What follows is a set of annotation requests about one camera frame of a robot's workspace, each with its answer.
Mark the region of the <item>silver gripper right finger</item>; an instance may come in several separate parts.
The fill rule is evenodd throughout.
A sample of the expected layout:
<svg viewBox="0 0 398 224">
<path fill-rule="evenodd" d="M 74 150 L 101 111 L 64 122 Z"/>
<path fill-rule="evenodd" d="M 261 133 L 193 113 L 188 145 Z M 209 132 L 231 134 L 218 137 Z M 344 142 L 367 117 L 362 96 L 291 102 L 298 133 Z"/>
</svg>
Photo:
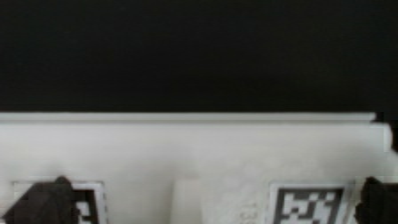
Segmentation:
<svg viewBox="0 0 398 224">
<path fill-rule="evenodd" d="M 357 224 L 398 224 L 398 183 L 366 178 L 353 217 Z"/>
</svg>

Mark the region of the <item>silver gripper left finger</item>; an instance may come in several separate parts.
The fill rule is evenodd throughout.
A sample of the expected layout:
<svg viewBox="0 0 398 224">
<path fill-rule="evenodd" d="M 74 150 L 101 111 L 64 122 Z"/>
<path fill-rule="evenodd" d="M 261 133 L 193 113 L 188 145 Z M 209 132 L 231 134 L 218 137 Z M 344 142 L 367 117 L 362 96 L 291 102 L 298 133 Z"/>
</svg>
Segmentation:
<svg viewBox="0 0 398 224">
<path fill-rule="evenodd" d="M 78 224 L 74 191 L 64 176 L 32 185 L 1 220 L 5 224 Z"/>
</svg>

